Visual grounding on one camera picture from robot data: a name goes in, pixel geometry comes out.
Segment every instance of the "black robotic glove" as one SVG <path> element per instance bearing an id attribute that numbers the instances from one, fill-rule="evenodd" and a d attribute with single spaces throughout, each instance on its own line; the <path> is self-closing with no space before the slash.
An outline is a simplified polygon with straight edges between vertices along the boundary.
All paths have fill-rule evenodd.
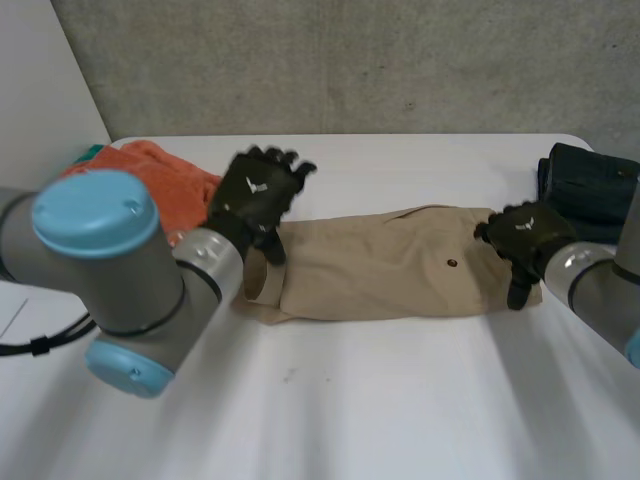
<path id="1" fill-rule="evenodd" d="M 511 285 L 507 306 L 521 310 L 533 285 L 544 278 L 551 257 L 561 248 L 577 241 L 573 227 L 543 203 L 525 202 L 505 207 L 479 223 L 473 234 L 495 248 L 511 262 Z"/>
<path id="2" fill-rule="evenodd" d="M 297 158 L 294 151 L 263 152 L 255 146 L 236 154 L 209 205 L 205 226 L 230 240 L 243 258 L 253 245 L 270 263 L 282 265 L 286 254 L 276 227 L 307 175 L 317 169 L 302 162 L 293 170 Z"/>

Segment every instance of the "orange towel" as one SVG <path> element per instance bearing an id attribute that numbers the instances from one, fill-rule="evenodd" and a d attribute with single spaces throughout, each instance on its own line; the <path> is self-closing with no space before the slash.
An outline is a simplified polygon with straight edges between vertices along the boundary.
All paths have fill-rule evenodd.
<path id="1" fill-rule="evenodd" d="M 147 187 L 167 235 L 189 231 L 207 218 L 207 207 L 221 177 L 165 152 L 148 140 L 136 140 L 120 150 L 104 147 L 93 160 L 69 167 L 63 176 L 89 170 L 122 170 Z"/>

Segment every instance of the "black cable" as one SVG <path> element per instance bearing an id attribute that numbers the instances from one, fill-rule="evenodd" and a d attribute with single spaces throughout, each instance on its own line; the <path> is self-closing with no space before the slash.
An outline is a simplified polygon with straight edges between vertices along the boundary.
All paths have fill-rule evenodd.
<path id="1" fill-rule="evenodd" d="M 69 325 L 64 330 L 56 333 L 52 337 L 43 335 L 32 338 L 31 342 L 22 345 L 0 344 L 0 357 L 13 355 L 24 355 L 30 353 L 34 357 L 49 353 L 54 348 L 61 347 L 84 337 L 96 327 L 96 323 L 91 320 L 89 312 L 85 313 L 75 323 Z"/>

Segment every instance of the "white table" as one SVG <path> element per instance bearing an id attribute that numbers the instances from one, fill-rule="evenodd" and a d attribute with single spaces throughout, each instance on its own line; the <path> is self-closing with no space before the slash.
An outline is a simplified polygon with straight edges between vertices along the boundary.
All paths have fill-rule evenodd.
<path id="1" fill-rule="evenodd" d="M 320 171 L 291 219 L 426 203 L 498 209 L 534 197 L 537 160 L 555 142 L 587 147 L 566 135 L 153 140 L 214 173 L 252 143 L 299 150 Z M 2 341 L 83 311 L 74 297 L 2 284 L 0 327 L 26 295 Z M 1 479 L 640 474 L 640 372 L 546 291 L 523 313 L 455 320 L 267 327 L 223 315 L 154 401 L 92 378 L 87 342 L 0 361 Z"/>

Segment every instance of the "folded pants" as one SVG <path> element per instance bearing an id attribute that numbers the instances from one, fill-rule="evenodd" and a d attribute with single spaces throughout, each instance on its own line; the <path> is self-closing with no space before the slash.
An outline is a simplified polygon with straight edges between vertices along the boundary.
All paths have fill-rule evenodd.
<path id="1" fill-rule="evenodd" d="M 506 310 L 510 266 L 473 238 L 476 224 L 491 213 L 434 205 L 283 223 L 286 265 L 274 267 L 250 252 L 244 295 L 235 305 L 268 324 Z M 528 305 L 541 301 L 536 286 Z"/>

